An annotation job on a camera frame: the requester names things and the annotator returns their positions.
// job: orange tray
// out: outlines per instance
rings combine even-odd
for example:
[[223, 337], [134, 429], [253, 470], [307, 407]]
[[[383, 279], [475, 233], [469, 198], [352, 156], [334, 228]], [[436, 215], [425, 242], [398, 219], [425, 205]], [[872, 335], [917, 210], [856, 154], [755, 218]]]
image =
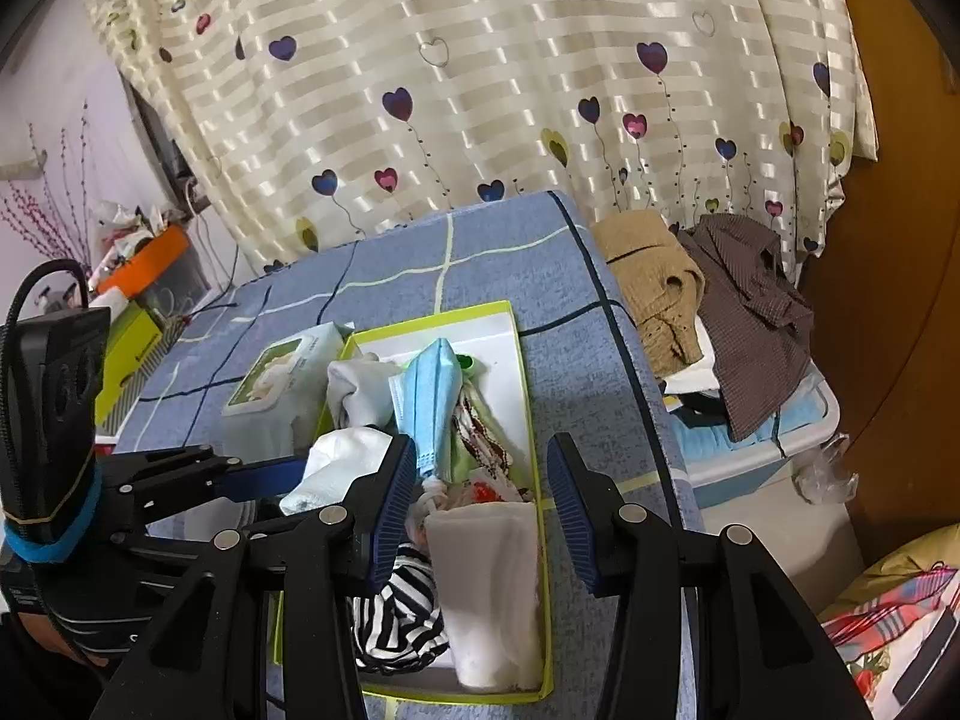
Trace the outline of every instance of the orange tray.
[[183, 254], [190, 241], [184, 230], [171, 225], [150, 241], [141, 251], [109, 278], [97, 285], [97, 292], [102, 295], [110, 287], [119, 287], [130, 300], [136, 298], [147, 289]]

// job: blue surgical mask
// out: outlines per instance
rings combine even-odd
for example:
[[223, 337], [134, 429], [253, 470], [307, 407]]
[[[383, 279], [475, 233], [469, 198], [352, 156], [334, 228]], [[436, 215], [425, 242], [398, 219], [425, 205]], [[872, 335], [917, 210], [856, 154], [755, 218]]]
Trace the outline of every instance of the blue surgical mask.
[[450, 416], [462, 385], [460, 363], [446, 338], [437, 338], [390, 380], [397, 431], [414, 440], [421, 479], [450, 481]]

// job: blue rubber band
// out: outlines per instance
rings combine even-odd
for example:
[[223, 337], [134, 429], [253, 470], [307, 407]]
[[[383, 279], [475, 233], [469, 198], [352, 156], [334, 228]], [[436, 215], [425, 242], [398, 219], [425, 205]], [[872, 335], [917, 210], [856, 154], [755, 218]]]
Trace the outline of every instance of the blue rubber band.
[[93, 514], [97, 511], [97, 504], [100, 502], [100, 489], [103, 486], [103, 474], [100, 471], [99, 464], [94, 461], [93, 481], [90, 489], [86, 492], [86, 498], [83, 500], [83, 506], [77, 512], [77, 516], [70, 527], [64, 531], [64, 534], [52, 544], [37, 544], [28, 541], [23, 536], [13, 533], [9, 521], [4, 523], [5, 541], [10, 545], [11, 550], [26, 562], [64, 562], [73, 553], [86, 529], [93, 522]]

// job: silver screw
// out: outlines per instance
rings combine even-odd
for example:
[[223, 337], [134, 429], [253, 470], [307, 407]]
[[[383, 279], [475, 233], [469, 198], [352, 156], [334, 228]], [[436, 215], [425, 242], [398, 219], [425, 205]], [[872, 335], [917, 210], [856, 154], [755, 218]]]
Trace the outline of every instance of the silver screw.
[[336, 525], [338, 522], [343, 522], [344, 519], [347, 519], [347, 510], [342, 506], [334, 504], [320, 509], [320, 522], [325, 525]]
[[635, 503], [625, 503], [617, 513], [624, 522], [643, 522], [647, 518], [647, 509]]
[[754, 534], [750, 528], [746, 528], [743, 525], [731, 525], [727, 528], [727, 538], [734, 544], [745, 547], [754, 540]]
[[240, 543], [240, 533], [237, 531], [220, 531], [213, 536], [213, 546], [217, 549], [233, 549]]

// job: plastic bag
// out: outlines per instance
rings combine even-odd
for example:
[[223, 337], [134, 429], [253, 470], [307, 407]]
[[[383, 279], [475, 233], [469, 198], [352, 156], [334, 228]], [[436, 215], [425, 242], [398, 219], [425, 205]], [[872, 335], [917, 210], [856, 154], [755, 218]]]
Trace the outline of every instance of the plastic bag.
[[793, 457], [793, 484], [806, 502], [846, 503], [856, 496], [859, 474], [843, 468], [850, 436], [834, 433], [823, 445]]

